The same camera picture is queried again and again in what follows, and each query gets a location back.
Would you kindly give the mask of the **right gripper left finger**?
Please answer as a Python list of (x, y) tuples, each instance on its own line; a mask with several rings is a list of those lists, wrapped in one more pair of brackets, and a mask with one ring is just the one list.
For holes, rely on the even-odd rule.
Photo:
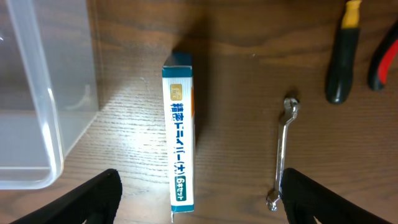
[(118, 171), (107, 169), (10, 224), (113, 224), (122, 193)]

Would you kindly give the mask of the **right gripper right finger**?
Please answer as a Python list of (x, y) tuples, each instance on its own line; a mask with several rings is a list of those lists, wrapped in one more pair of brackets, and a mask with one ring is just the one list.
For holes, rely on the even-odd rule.
[(389, 224), (293, 168), (284, 170), (282, 202), (290, 224)]

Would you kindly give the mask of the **white and blue box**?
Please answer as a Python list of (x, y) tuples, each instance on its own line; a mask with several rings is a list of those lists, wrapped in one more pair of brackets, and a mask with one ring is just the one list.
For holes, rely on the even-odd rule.
[(171, 222), (195, 206), (195, 104), (192, 55), (172, 52), (162, 67)]

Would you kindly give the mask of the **clear plastic container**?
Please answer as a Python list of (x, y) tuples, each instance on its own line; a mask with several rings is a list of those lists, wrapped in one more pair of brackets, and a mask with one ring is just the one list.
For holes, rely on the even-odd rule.
[(2, 1), (1, 188), (53, 184), (98, 109), (88, 3)]

